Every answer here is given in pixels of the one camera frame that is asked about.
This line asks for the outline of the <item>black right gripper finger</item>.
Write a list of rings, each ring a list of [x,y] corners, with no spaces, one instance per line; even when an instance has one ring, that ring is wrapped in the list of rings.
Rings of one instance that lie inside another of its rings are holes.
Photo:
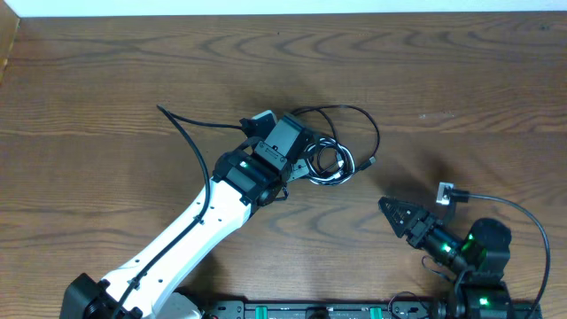
[[[402,238],[409,228],[412,217],[408,214],[387,215],[386,220],[390,223],[396,237]]]
[[[421,209],[417,204],[389,197],[379,199],[378,206],[389,222],[405,222]]]

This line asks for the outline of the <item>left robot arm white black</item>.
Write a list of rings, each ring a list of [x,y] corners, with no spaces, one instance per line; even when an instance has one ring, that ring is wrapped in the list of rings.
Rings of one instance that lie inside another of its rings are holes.
[[[243,119],[247,135],[225,152],[194,201],[139,254],[96,282],[79,275],[66,288],[63,318],[157,318],[184,278],[225,237],[274,202],[315,133],[290,114]]]

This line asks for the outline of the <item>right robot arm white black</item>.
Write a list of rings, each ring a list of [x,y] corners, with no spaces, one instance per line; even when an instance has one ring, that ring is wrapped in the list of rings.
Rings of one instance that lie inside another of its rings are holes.
[[[455,274],[452,291],[431,305],[431,318],[517,317],[503,281],[511,243],[505,224],[480,218],[459,238],[437,215],[415,203],[382,197],[378,207],[397,237]]]

